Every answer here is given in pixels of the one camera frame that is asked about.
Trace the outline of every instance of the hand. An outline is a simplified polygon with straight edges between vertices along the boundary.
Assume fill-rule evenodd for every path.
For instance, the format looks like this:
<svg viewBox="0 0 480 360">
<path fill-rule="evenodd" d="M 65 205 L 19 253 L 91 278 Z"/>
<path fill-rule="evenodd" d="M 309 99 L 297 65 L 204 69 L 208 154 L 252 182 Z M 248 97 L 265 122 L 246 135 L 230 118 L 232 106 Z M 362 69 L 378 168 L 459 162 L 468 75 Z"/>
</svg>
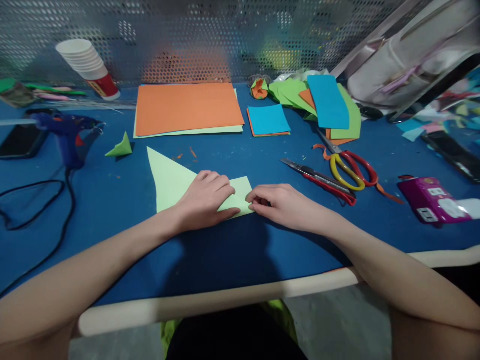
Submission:
<svg viewBox="0 0 480 360">
<path fill-rule="evenodd" d="M 240 212 L 238 207 L 218 211 L 235 189 L 217 172 L 201 171 L 172 210 L 179 219 L 179 232 L 212 227 Z"/>
<path fill-rule="evenodd" d="M 245 200 L 251 203 L 250 210 L 294 230 L 328 237 L 332 236 L 335 227 L 347 222 L 288 184 L 257 186 Z"/>
</svg>

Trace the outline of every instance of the pink device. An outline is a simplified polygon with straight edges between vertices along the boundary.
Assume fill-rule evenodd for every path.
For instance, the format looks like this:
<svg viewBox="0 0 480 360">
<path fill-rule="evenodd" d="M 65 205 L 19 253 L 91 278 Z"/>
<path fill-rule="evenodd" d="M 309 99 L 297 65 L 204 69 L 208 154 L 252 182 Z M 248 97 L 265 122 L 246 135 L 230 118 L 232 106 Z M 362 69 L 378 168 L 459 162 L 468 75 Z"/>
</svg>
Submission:
<svg viewBox="0 0 480 360">
<path fill-rule="evenodd" d="M 415 177 L 398 187 L 424 224 L 441 226 L 480 219 L 480 199 L 455 200 L 434 177 Z"/>
</svg>

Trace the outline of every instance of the forearm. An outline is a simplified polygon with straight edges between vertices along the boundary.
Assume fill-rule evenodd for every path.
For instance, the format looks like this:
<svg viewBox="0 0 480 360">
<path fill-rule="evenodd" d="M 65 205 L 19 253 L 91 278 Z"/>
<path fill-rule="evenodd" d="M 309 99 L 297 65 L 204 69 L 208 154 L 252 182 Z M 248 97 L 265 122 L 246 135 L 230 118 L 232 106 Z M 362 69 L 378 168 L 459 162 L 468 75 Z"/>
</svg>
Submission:
<svg viewBox="0 0 480 360">
<path fill-rule="evenodd" d="M 480 307 L 450 281 L 348 221 L 341 225 L 328 237 L 393 307 L 418 318 L 480 330 Z"/>
<path fill-rule="evenodd" d="M 172 219 L 160 213 L 29 280 L 0 300 L 0 344 L 75 320 L 140 258 L 174 235 Z"/>
</svg>

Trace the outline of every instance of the black cable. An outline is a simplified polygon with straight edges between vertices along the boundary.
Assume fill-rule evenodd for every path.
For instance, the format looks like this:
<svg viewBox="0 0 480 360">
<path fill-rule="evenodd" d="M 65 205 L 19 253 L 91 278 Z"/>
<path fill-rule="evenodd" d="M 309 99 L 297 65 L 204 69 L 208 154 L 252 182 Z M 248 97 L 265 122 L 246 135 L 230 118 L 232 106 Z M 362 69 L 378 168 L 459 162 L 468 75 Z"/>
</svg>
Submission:
<svg viewBox="0 0 480 360">
<path fill-rule="evenodd" d="M 60 194 L 64 191 L 65 183 L 66 183 L 66 187 L 68 189 L 68 192 L 70 193 L 70 198 L 71 198 L 70 212 L 68 213 L 68 216 L 67 216 L 65 222 L 63 223 L 63 227 L 61 229 L 60 240 L 56 244 L 55 248 L 43 260 L 41 260 L 38 264 L 31 267 L 29 270 L 25 271 L 22 275 L 20 275 L 14 281 L 12 281 L 10 283 L 10 285 L 8 285 L 5 289 L 3 289 L 0 292 L 0 299 L 3 298 L 10 291 L 10 289 L 12 287 L 14 287 L 15 285 L 17 285 L 24 277 L 26 277 L 28 274 L 31 274 L 34 270 L 38 269 L 40 266 L 42 266 L 48 260 L 50 260 L 52 258 L 52 256 L 58 251 L 58 249 L 60 249 L 60 246 L 62 246 L 62 244 L 65 240 L 65 236 L 67 235 L 67 229 L 69 227 L 70 220 L 72 220 L 72 217 L 74 216 L 75 208 L 77 207 L 77 201 L 75 199 L 75 192 L 74 192 L 74 189 L 72 187 L 72 184 L 70 183 L 71 173 L 72 173 L 72 169 L 67 168 L 65 170 L 65 182 L 60 181 L 60 180 L 40 181 L 40 182 L 36 182 L 35 184 L 30 184 L 30 185 L 27 185 L 27 186 L 17 187 L 15 189 L 8 190 L 8 191 L 0 194 L 0 198 L 1 198 L 3 195 L 6 195 L 6 194 L 11 193 L 11 192 L 16 191 L 16 190 L 21 190 L 21 189 L 29 188 L 29 187 L 40 185 L 40 184 L 46 184 L 46 183 L 54 183 L 54 182 L 61 183 L 61 187 L 60 187 L 60 190 L 58 191 L 58 193 L 56 195 L 54 195 L 52 197 L 52 199 L 50 199 L 49 202 L 47 202 L 47 204 L 42 208 L 42 210 L 40 210 L 33 218 L 31 218 L 26 223 L 24 223 L 20 226 L 11 228 L 11 229 L 7 229 L 7 230 L 10 230 L 10 231 L 23 229 L 28 224 L 31 224 L 36 218 L 38 218 L 40 216 L 40 214 L 42 214 L 45 211 L 45 209 L 48 208 L 60 196 Z M 0 216 L 4 217 L 6 224 L 8 224 L 11 221 L 10 217 L 1 210 L 0 210 Z"/>
</svg>

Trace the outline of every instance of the floor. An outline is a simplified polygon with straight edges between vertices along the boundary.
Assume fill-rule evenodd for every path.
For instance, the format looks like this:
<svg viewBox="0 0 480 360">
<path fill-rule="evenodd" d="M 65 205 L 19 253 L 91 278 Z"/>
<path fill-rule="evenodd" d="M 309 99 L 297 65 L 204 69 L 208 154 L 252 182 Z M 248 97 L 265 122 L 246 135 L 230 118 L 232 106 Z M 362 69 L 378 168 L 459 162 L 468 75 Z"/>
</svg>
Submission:
<svg viewBox="0 0 480 360">
<path fill-rule="evenodd" d="M 391 359 L 387 305 L 366 284 L 285 300 L 309 360 Z M 162 360 L 160 325 L 72 341 L 71 360 Z"/>
</svg>

